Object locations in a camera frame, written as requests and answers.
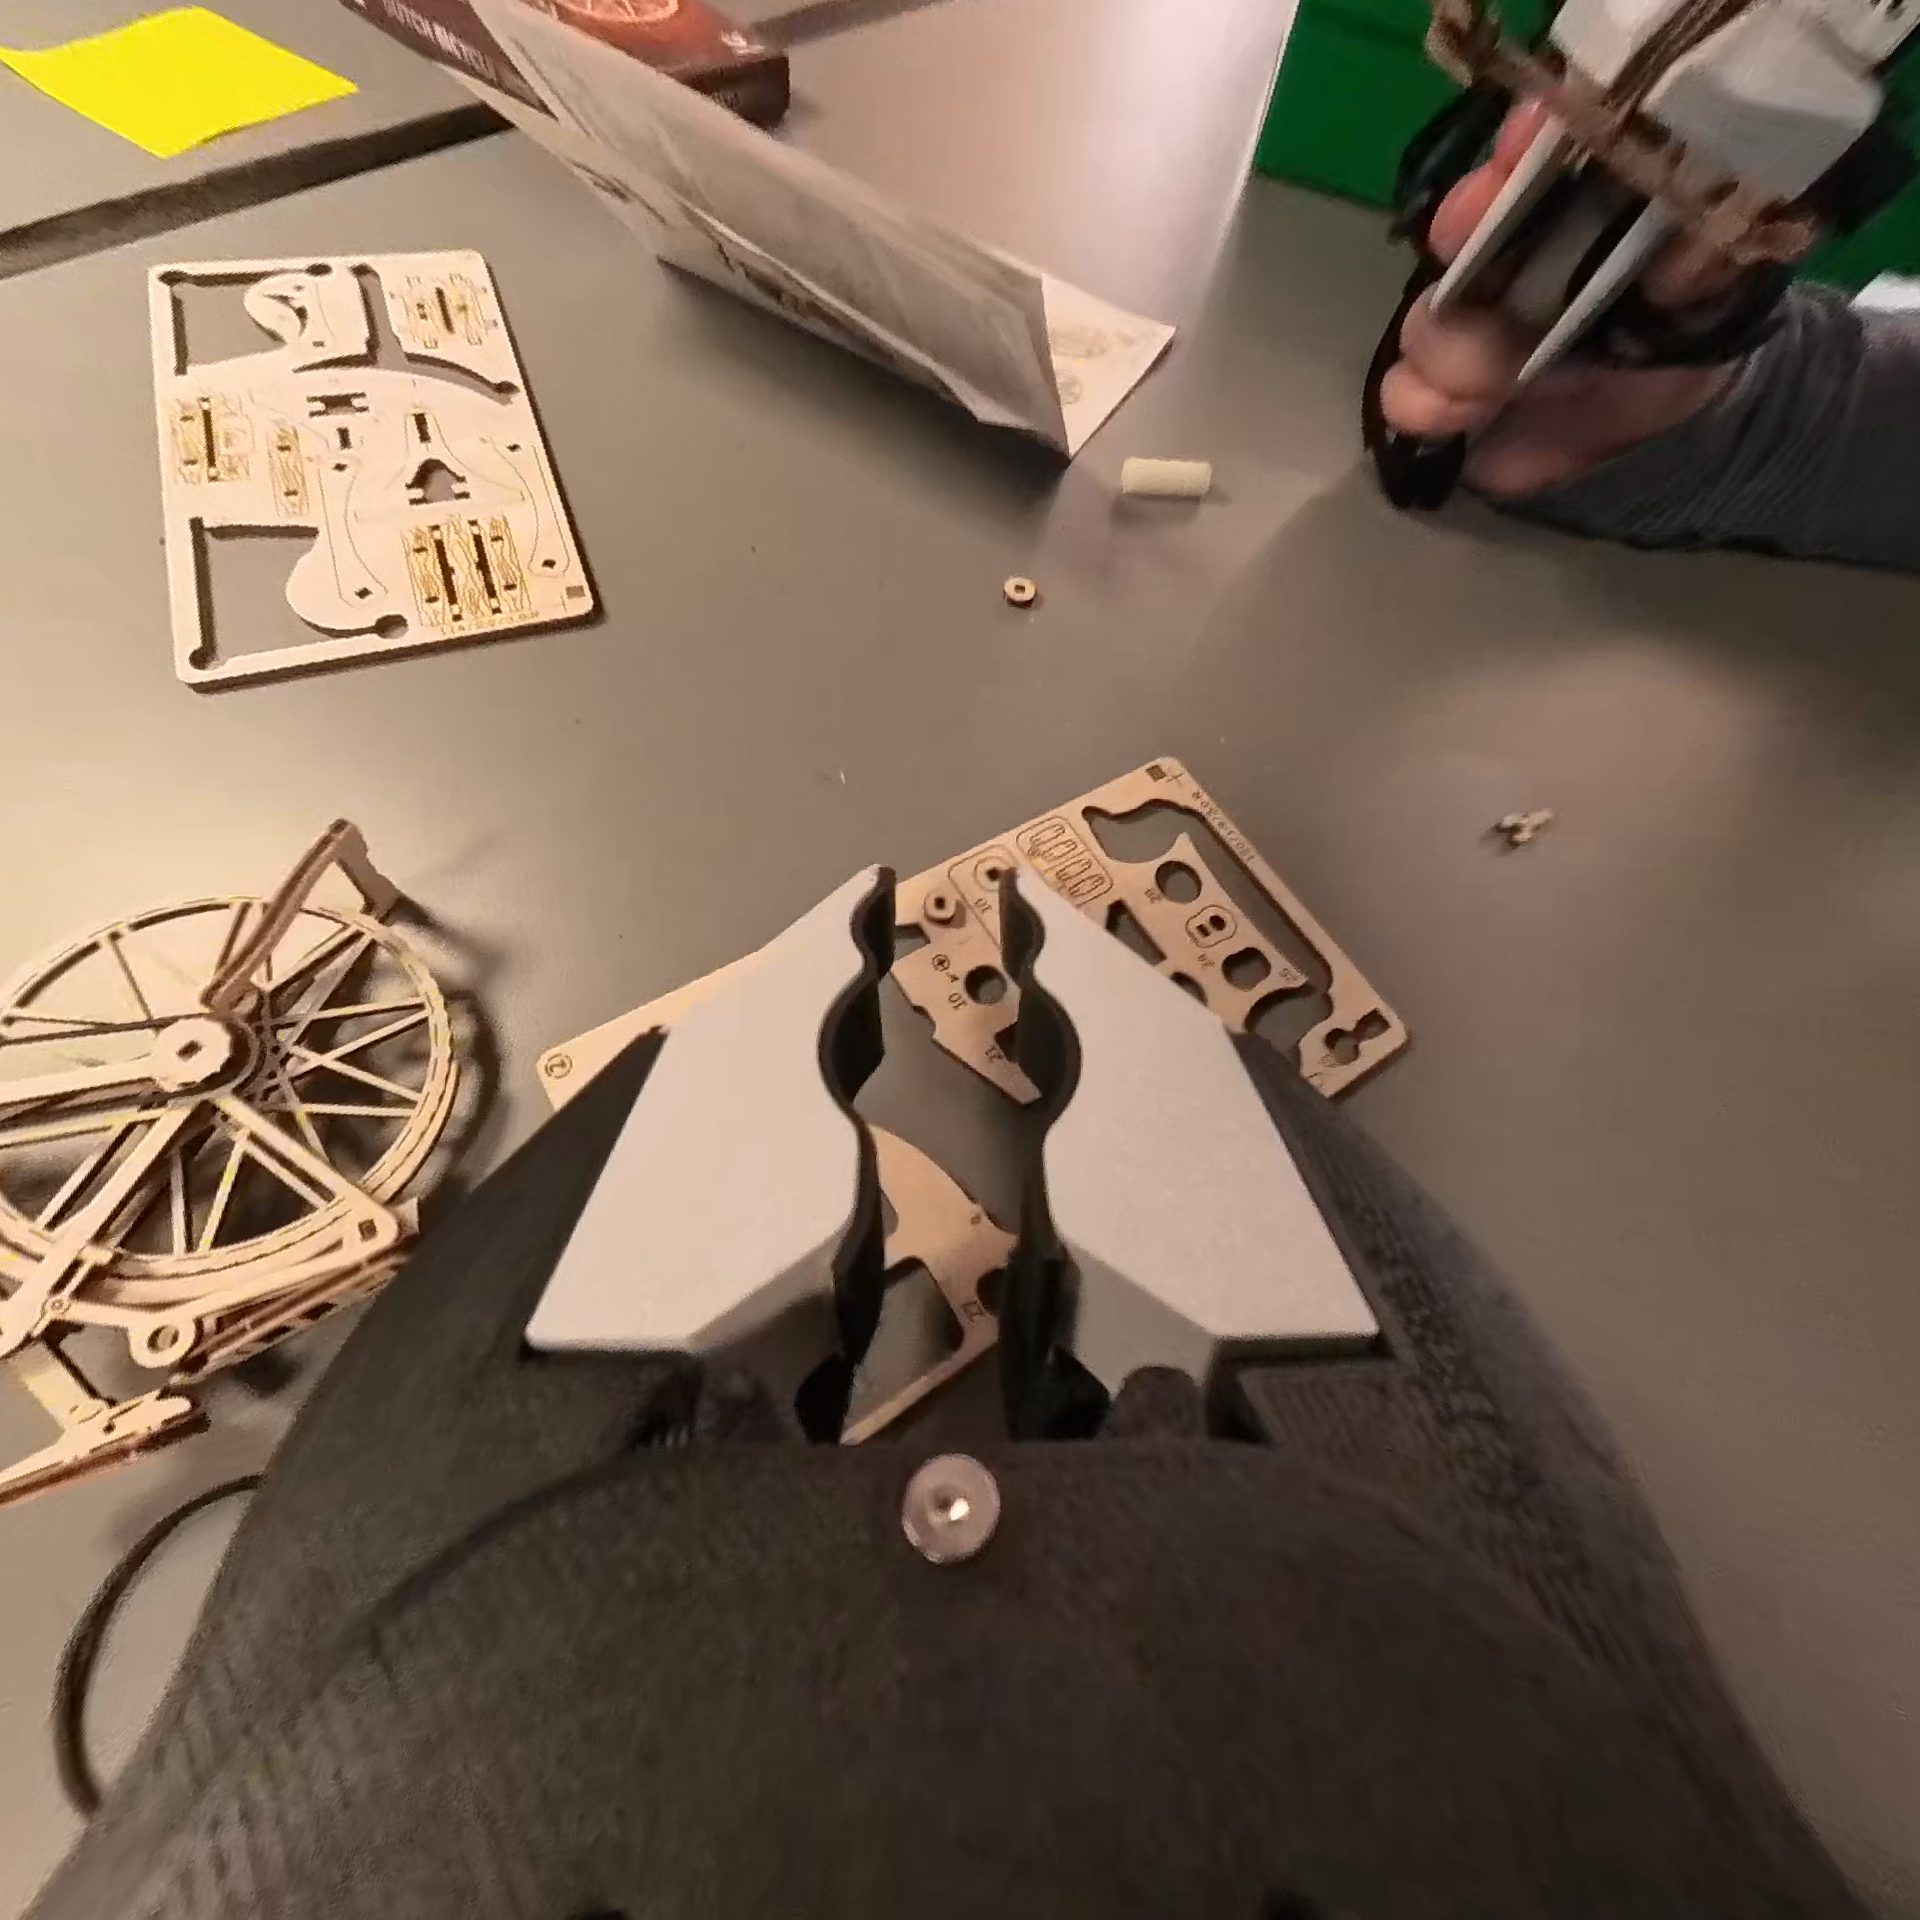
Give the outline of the wooden part sheet with cutouts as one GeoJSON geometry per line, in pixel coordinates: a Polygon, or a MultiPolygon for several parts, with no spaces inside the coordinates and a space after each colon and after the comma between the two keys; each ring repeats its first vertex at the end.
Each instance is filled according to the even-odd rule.
{"type": "Polygon", "coordinates": [[[181,684],[304,679],[596,610],[479,255],[162,264],[149,324],[181,684]],[[295,548],[298,640],[239,654],[220,638],[221,538],[295,548]]]}

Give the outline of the green plastic crate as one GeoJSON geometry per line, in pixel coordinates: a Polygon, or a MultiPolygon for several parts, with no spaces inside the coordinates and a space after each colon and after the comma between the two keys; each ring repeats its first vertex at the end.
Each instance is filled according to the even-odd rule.
{"type": "MultiPolygon", "coordinates": [[[[1532,40],[1557,6],[1487,6],[1512,40],[1532,40]]],[[[1427,2],[1301,2],[1294,11],[1254,171],[1367,209],[1388,209],[1410,140],[1454,100],[1454,82],[1428,63],[1427,2]]],[[[1888,108],[1916,158],[1916,36],[1888,81],[1888,108]]],[[[1917,275],[1916,178],[1871,222],[1827,240],[1800,280],[1859,295],[1917,275]]]]}

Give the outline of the folded instruction paper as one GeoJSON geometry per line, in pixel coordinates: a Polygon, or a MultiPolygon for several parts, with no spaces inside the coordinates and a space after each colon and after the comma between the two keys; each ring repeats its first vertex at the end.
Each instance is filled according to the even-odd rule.
{"type": "Polygon", "coordinates": [[[982,426],[1072,460],[1174,337],[923,219],[539,7],[475,14],[535,95],[504,115],[662,265],[982,426]]]}

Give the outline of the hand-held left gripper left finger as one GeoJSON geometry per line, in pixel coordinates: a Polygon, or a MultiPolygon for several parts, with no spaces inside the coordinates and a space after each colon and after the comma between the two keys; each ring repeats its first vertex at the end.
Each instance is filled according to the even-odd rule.
{"type": "Polygon", "coordinates": [[[676,998],[524,1338],[684,1355],[840,1426],[880,1322],[882,1203],[858,1092],[882,1059],[895,873],[868,867],[676,998]]]}

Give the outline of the wooden wheel with frame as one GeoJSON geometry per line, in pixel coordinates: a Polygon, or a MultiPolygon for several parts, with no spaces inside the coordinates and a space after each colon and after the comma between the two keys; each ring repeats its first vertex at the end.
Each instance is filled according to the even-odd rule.
{"type": "Polygon", "coordinates": [[[4,987],[4,1507],[204,1426],[196,1388],[363,1304],[461,1091],[400,887],[334,820],[267,897],[117,920],[4,987]]]}

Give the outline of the yellow sticky note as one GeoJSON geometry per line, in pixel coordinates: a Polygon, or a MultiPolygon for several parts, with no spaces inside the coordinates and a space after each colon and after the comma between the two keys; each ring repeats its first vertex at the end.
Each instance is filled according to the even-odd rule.
{"type": "Polygon", "coordinates": [[[152,158],[348,100],[356,86],[205,7],[172,7],[2,66],[152,158]]]}

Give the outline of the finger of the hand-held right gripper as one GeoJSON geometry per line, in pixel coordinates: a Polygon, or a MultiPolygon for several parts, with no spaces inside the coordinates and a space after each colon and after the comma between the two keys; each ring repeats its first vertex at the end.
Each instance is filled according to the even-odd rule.
{"type": "Polygon", "coordinates": [[[1716,175],[1827,175],[1880,115],[1883,2],[1568,2],[1549,49],[1716,175]]]}

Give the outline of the dark red product box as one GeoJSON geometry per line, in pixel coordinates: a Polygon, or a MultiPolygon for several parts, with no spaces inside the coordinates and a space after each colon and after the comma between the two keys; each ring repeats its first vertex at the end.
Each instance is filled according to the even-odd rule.
{"type": "MultiPolygon", "coordinates": [[[[420,58],[543,112],[535,88],[493,36],[475,2],[346,2],[348,11],[420,58]]],[[[788,108],[781,50],[707,2],[530,2],[530,11],[605,43],[759,128],[788,108]]]]}

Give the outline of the wooden part sheet with holes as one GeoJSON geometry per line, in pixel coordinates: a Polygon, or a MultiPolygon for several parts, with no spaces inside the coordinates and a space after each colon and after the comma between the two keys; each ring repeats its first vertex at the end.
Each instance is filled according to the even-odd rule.
{"type": "Polygon", "coordinates": [[[920,1140],[882,1119],[914,1113],[934,1051],[1004,1111],[1038,1100],[1018,1067],[1018,995],[1002,966],[1008,873],[1042,880],[1236,1036],[1285,1055],[1320,1097],[1396,1060],[1410,1033],[1320,920],[1172,758],[1044,810],[895,887],[891,1020],[912,1072],[867,1096],[885,1200],[886,1304],[854,1376],[846,1442],[910,1417],[995,1344],[991,1287],[1012,1227],[920,1140]]]}

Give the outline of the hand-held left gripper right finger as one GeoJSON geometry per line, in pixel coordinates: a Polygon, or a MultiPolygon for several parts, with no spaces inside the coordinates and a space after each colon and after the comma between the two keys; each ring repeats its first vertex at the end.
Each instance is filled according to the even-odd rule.
{"type": "Polygon", "coordinates": [[[999,1295],[1010,1426],[1098,1426],[1160,1370],[1373,1350],[1381,1324],[1280,1127],[1277,1056],[1042,880],[999,889],[1018,1060],[1039,1092],[999,1295]]]}

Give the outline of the person's right hand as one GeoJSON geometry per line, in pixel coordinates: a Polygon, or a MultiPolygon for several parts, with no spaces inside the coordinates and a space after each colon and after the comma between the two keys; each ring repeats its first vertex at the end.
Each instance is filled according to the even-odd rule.
{"type": "MultiPolygon", "coordinates": [[[[1491,156],[1438,202],[1424,247],[1448,265],[1551,115],[1538,99],[1512,106],[1491,156]]],[[[1683,332],[1711,330],[1744,297],[1750,272],[1672,239],[1638,280],[1638,294],[1683,332]]],[[[1492,498],[1559,490],[1654,442],[1708,410],[1736,377],[1736,359],[1675,368],[1612,368],[1560,361],[1523,382],[1532,335],[1502,308],[1432,314],[1419,295],[1383,374],[1383,426],[1430,442],[1466,438],[1463,486],[1492,498]]]]}

